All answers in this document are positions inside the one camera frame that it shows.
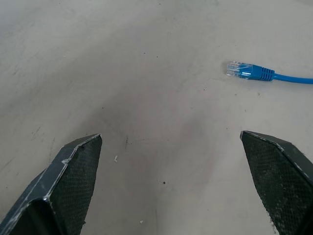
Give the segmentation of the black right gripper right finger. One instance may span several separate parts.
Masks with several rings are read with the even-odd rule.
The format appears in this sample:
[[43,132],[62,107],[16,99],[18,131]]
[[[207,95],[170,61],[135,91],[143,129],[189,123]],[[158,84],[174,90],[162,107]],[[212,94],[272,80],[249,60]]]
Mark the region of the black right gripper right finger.
[[313,235],[313,163],[291,142],[242,131],[256,191],[279,235]]

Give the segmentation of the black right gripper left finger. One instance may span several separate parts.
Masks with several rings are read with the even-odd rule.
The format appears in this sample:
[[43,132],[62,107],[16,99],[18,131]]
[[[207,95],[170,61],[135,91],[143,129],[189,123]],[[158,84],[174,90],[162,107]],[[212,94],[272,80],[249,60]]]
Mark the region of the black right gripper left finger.
[[64,145],[0,223],[0,235],[80,235],[93,195],[100,134]]

